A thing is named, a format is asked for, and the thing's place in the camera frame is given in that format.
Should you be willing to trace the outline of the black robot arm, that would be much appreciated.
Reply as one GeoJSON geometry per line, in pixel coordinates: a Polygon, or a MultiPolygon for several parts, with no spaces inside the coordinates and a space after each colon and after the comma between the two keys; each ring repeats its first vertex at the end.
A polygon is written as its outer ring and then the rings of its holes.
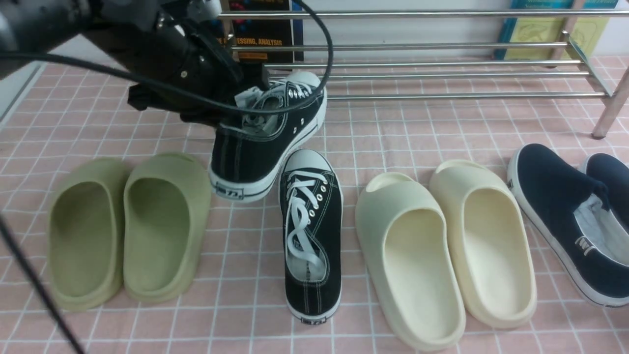
{"type": "Polygon", "coordinates": [[[81,34],[144,78],[207,99],[250,107],[269,89],[260,63],[238,63],[211,28],[204,0],[3,0],[1,51],[49,53],[81,34]]]}

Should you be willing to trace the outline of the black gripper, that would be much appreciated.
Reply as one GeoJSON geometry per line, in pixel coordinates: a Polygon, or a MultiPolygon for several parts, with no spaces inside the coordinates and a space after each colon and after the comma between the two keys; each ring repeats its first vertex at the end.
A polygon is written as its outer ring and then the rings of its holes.
{"type": "Polygon", "coordinates": [[[84,36],[129,72],[223,104],[245,90],[269,89],[260,63],[236,62],[218,38],[219,22],[183,10],[96,10],[84,36]]]}

